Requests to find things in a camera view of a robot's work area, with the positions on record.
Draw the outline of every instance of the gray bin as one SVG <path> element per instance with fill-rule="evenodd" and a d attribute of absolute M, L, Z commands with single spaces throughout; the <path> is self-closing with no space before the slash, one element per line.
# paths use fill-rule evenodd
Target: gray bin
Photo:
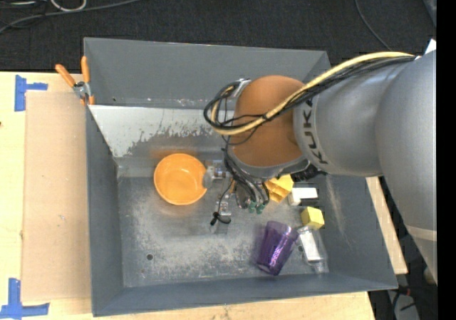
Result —
<path fill-rule="evenodd" d="M 254 264 L 261 231 L 268 220 L 299 227 L 302 207 L 270 202 L 257 215 L 230 202 L 232 222 L 211 227 L 223 180 L 184 207 L 153 184 L 167 154 L 222 159 L 202 109 L 223 86 L 271 74 L 312 79 L 330 67 L 326 52 L 86 38 L 84 54 L 96 99 L 86 109 L 95 316 L 398 286 L 361 177 L 312 180 L 329 272 L 314 274 L 295 249 L 276 277 Z"/>

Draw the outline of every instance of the yellow object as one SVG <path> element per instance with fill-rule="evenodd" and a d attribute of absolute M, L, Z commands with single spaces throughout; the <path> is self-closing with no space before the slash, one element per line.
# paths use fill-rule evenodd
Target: yellow object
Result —
<path fill-rule="evenodd" d="M 264 184 L 269 190 L 269 198 L 281 202 L 291 192 L 294 182 L 290 175 L 283 175 L 279 179 L 272 178 Z"/>
<path fill-rule="evenodd" d="M 175 153 L 161 159 L 154 171 L 158 194 L 173 205 L 190 205 L 206 193 L 202 185 L 206 167 L 195 157 Z"/>
<path fill-rule="evenodd" d="M 304 226 L 307 225 L 315 230 L 318 230 L 325 225 L 321 210 L 311 206 L 306 207 L 306 209 L 301 212 L 301 220 Z"/>

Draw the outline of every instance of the purple cup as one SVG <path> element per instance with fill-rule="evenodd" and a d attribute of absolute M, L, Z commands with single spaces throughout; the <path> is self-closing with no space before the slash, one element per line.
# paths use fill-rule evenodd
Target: purple cup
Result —
<path fill-rule="evenodd" d="M 293 252 L 299 233 L 286 224 L 268 221 L 256 264 L 262 271 L 276 276 Z"/>

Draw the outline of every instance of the dark floor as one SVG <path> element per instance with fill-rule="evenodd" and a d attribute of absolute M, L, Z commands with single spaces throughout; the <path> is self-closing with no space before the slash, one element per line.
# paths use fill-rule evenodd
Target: dark floor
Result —
<path fill-rule="evenodd" d="M 81 4 L 56 2 L 66 8 Z M 0 71 L 54 71 L 62 63 L 80 73 L 86 36 L 322 50 L 336 65 L 388 49 L 423 54 L 437 40 L 437 28 L 423 0 L 88 0 L 77 13 L 50 2 L 17 7 L 0 1 Z M 392 199 L 388 205 L 399 238 L 407 238 Z M 408 283 L 422 289 L 422 259 L 411 258 L 409 265 Z M 416 299 L 417 308 L 426 301 L 436 308 L 436 287 L 425 288 L 430 294 Z M 386 291 L 370 297 L 377 320 L 394 319 Z M 437 318 L 428 310 L 420 316 Z"/>

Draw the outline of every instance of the small white object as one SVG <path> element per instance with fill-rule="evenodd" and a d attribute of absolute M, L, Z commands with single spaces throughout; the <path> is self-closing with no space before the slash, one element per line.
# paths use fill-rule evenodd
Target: small white object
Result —
<path fill-rule="evenodd" d="M 301 200 L 308 198 L 318 198 L 318 192 L 315 187 L 293 187 L 291 195 L 288 195 L 288 202 L 291 206 L 299 206 Z"/>

